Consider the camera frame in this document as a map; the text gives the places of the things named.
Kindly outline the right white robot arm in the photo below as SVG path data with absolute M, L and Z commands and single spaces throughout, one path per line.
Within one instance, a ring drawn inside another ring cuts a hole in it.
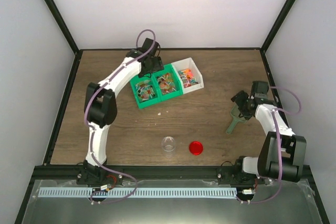
M 266 138 L 258 157 L 241 156 L 236 160 L 233 177 L 244 184 L 252 174 L 259 177 L 298 182 L 302 176 L 307 142 L 294 133 L 283 120 L 275 101 L 268 98 L 270 87 L 267 82 L 253 81 L 251 92 L 239 91 L 231 98 L 232 122 L 226 133 L 232 133 L 237 123 L 255 118 L 261 125 Z

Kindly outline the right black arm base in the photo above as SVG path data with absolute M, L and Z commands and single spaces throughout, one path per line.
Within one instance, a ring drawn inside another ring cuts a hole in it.
M 264 180 L 260 176 L 244 172 L 242 159 L 237 159 L 234 163 L 224 161 L 220 166 L 217 166 L 216 173 L 220 181 L 228 182 L 229 184 L 248 185 Z

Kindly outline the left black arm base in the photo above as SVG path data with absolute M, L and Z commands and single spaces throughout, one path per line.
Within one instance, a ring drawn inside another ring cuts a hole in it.
M 122 175 L 118 175 L 102 169 L 99 166 L 93 166 L 87 162 L 79 164 L 77 167 L 77 184 L 87 186 L 101 186 L 105 184 L 121 185 Z

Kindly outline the green double candy bin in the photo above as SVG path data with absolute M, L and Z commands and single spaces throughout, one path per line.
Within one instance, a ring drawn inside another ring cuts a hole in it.
M 183 94 L 179 76 L 172 64 L 154 74 L 134 77 L 130 85 L 139 109 L 179 97 Z

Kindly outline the green plastic scoop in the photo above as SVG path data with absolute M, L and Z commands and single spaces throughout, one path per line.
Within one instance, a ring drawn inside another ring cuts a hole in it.
M 240 110 L 237 105 L 234 105 L 234 107 L 231 109 L 230 115 L 232 117 L 232 121 L 226 130 L 227 134 L 231 134 L 238 123 L 246 122 L 246 119 L 240 114 Z

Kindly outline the clear plastic jar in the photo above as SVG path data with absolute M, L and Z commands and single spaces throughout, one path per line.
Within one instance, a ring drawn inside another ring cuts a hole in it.
M 173 157 L 176 151 L 175 139 L 171 136 L 166 136 L 161 141 L 162 153 L 165 157 Z

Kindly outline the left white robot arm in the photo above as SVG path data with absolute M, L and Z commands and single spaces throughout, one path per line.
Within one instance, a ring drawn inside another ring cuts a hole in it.
M 89 147 L 85 162 L 87 166 L 92 166 L 88 176 L 95 184 L 102 184 L 107 178 L 107 170 L 101 165 L 107 161 L 107 136 L 118 112 L 116 98 L 135 76 L 147 77 L 163 69 L 157 53 L 160 49 L 157 41 L 146 38 L 141 47 L 126 54 L 113 73 L 87 86 L 84 121 L 89 128 Z

